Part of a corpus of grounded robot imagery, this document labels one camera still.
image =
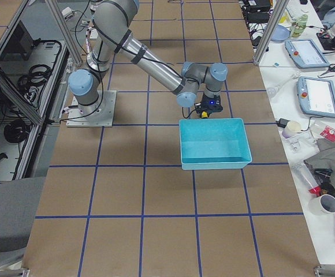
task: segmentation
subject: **tablet screen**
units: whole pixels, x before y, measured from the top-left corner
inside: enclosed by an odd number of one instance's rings
[[[335,114],[332,89],[329,82],[306,79],[311,111]]]
[[[315,47],[308,40],[291,42],[295,50],[299,53],[305,65],[320,65],[325,63]]]

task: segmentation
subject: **white mug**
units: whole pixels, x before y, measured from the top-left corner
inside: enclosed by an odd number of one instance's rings
[[[335,198],[332,195],[323,194],[312,199],[308,207],[314,215],[335,214]]]
[[[293,137],[301,132],[301,124],[297,121],[289,121],[286,127],[283,129],[282,136],[286,139]]]

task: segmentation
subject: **keyboard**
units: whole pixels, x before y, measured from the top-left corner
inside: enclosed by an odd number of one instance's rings
[[[290,21],[295,21],[297,18],[303,15],[299,3],[297,0],[289,0],[287,8],[285,9],[287,17]]]

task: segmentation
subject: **gray chair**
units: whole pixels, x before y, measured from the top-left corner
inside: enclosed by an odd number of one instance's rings
[[[23,258],[45,177],[0,184],[0,266]]]

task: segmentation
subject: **blue bowl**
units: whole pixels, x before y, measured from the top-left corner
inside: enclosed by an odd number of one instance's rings
[[[242,169],[252,162],[241,118],[179,121],[184,170]]]
[[[289,38],[290,33],[291,32],[289,31],[289,29],[278,24],[271,36],[271,41],[277,43],[284,42],[287,38]]]

